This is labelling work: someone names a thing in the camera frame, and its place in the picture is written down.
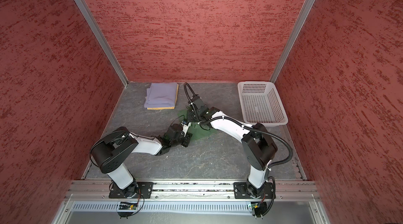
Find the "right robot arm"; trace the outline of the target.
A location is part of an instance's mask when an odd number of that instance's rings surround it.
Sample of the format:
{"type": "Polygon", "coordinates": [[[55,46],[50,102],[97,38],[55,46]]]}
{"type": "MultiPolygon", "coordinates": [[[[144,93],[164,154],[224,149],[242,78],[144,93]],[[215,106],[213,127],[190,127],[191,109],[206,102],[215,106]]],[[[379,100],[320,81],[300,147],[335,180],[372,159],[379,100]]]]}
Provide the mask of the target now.
{"type": "Polygon", "coordinates": [[[278,150],[264,125],[242,123],[217,108],[208,108],[198,95],[188,98],[194,122],[208,126],[232,136],[242,144],[250,164],[250,174],[246,186],[248,194],[260,198],[268,179],[269,165],[278,150]]]}

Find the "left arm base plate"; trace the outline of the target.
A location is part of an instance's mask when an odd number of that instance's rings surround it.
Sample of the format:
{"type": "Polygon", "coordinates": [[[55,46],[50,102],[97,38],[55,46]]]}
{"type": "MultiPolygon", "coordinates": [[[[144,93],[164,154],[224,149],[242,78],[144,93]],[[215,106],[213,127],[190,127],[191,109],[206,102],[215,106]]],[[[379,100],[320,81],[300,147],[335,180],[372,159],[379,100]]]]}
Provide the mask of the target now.
{"type": "Polygon", "coordinates": [[[151,197],[153,182],[132,182],[125,189],[120,189],[115,182],[109,186],[109,198],[111,199],[139,199],[151,197]]]}

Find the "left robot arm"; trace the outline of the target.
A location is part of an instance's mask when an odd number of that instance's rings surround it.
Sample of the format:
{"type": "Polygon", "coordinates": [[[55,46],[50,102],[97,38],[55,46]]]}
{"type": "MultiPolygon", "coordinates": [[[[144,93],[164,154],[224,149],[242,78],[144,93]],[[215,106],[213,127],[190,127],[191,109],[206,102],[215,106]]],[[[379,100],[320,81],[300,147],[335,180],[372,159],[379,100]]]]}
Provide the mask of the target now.
{"type": "Polygon", "coordinates": [[[161,156],[181,145],[188,147],[192,134],[191,123],[171,124],[163,136],[145,137],[121,126],[105,135],[90,149],[90,161],[112,180],[111,192],[121,198],[138,197],[140,187],[125,166],[125,160],[134,153],[161,156]]]}

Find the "white plastic basket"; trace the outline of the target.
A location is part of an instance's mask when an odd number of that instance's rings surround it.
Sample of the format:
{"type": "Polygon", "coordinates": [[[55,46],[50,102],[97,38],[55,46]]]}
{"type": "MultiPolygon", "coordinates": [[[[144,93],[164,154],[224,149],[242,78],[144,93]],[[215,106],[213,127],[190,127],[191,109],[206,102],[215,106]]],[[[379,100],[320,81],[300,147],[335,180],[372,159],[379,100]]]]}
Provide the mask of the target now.
{"type": "Polygon", "coordinates": [[[288,116],[274,83],[243,81],[237,87],[244,122],[261,123],[266,127],[288,123],[288,116]]]}

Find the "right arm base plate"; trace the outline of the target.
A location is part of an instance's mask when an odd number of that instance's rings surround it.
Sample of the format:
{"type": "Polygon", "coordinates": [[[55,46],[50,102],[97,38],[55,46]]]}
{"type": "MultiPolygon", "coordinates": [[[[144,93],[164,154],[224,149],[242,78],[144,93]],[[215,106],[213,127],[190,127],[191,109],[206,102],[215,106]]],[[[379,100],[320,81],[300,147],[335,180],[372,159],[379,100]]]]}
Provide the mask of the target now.
{"type": "Polygon", "coordinates": [[[260,188],[255,188],[249,182],[235,182],[234,195],[236,199],[276,199],[274,184],[264,182],[260,188]]]}

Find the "green skirt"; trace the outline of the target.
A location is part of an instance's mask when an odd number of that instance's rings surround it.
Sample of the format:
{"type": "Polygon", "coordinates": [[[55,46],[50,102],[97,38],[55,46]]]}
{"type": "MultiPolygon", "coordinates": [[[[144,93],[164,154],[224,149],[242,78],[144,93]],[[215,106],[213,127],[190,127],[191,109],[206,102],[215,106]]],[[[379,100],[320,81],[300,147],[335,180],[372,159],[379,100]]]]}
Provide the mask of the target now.
{"type": "MultiPolygon", "coordinates": [[[[189,123],[186,109],[180,110],[177,113],[177,115],[179,117],[182,117],[184,121],[189,123]]],[[[208,126],[200,126],[200,125],[192,122],[191,126],[188,129],[188,133],[190,133],[192,135],[191,141],[197,141],[197,140],[201,140],[201,139],[206,139],[206,138],[218,133],[218,131],[213,128],[209,128],[208,126]]]]}

